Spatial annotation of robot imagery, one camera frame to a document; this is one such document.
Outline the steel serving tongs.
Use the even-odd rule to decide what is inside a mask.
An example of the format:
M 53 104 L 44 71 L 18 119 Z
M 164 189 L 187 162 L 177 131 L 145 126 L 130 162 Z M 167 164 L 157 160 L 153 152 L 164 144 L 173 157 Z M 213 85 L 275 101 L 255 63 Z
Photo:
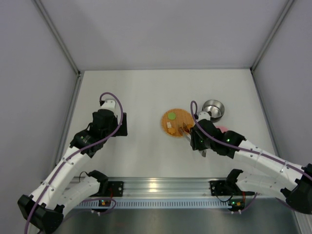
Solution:
M 178 127 L 178 131 L 185 139 L 187 139 L 189 143 L 192 143 L 191 130 L 185 123 L 183 123 L 182 126 Z M 200 153 L 202 157 L 206 157 L 207 153 L 206 150 L 197 150 L 197 151 Z

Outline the red striped bacon piece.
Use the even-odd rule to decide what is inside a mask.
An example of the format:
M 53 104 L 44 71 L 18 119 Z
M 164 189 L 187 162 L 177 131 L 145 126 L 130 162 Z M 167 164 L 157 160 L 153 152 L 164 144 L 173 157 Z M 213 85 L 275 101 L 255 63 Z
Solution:
M 186 124 L 183 124 L 182 129 L 183 129 L 183 132 L 185 132 L 185 133 L 189 133 L 190 132 L 190 130 L 189 130 L 189 128 L 188 128 L 188 126 Z

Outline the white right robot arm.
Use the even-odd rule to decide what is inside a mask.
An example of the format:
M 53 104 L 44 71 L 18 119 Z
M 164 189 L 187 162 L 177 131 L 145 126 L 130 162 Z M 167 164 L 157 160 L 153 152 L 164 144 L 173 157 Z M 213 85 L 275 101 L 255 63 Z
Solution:
M 255 175 L 241 169 L 231 170 L 224 182 L 228 190 L 273 196 L 297 212 L 312 213 L 311 164 L 301 166 L 284 161 L 234 131 L 222 132 L 206 119 L 195 124 L 190 132 L 194 151 L 210 149 L 261 172 Z

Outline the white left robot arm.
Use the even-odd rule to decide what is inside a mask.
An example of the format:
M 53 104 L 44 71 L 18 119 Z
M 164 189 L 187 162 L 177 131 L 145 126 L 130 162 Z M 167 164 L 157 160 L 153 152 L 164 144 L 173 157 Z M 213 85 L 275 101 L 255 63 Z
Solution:
M 50 175 L 30 195 L 22 195 L 18 207 L 26 220 L 24 233 L 32 224 L 45 234 L 52 234 L 67 214 L 90 196 L 111 195 L 108 191 L 108 177 L 93 170 L 86 177 L 68 189 L 67 186 L 102 149 L 107 139 L 127 136 L 127 114 L 117 119 L 114 111 L 99 109 L 93 113 L 93 121 L 87 128 L 75 134 L 63 158 Z

